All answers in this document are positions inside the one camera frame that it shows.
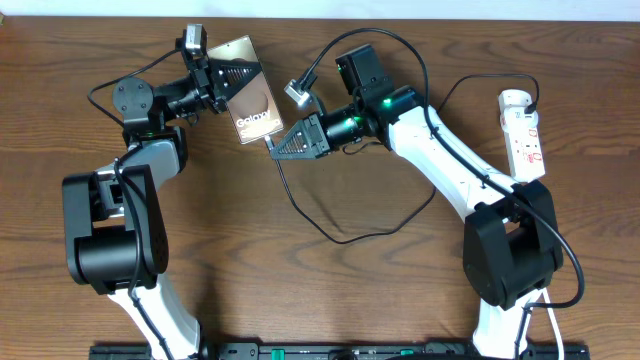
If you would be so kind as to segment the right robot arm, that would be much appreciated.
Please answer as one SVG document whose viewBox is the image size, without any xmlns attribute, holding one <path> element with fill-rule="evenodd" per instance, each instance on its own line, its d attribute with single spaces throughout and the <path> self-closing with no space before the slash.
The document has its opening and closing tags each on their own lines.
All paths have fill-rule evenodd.
<svg viewBox="0 0 640 360">
<path fill-rule="evenodd" d="M 416 167 L 454 208 L 463 231 L 463 269 L 480 297 L 472 343 L 482 356 L 513 359 L 527 348 L 533 308 L 548 305 L 548 286 L 563 265 L 554 204 L 542 184 L 537 97 L 499 94 L 499 123 L 509 169 L 502 172 L 464 144 L 414 88 L 397 87 L 370 45 L 336 65 L 352 100 L 297 121 L 271 157 L 315 160 L 366 137 Z"/>
</svg>

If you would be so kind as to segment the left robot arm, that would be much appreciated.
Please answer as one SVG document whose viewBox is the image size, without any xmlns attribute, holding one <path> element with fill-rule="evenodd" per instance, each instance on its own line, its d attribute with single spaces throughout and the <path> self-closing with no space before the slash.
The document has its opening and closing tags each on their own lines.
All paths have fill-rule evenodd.
<svg viewBox="0 0 640 360">
<path fill-rule="evenodd" d="M 186 131 L 200 113 L 224 113 L 261 72 L 255 54 L 211 57 L 203 44 L 177 40 L 185 77 L 152 86 L 134 71 L 108 82 L 125 154 L 62 182 L 65 251 L 80 285 L 118 304 L 148 342 L 150 359 L 214 359 L 216 348 L 184 307 L 166 274 L 168 237 L 158 189 L 188 160 Z"/>
</svg>

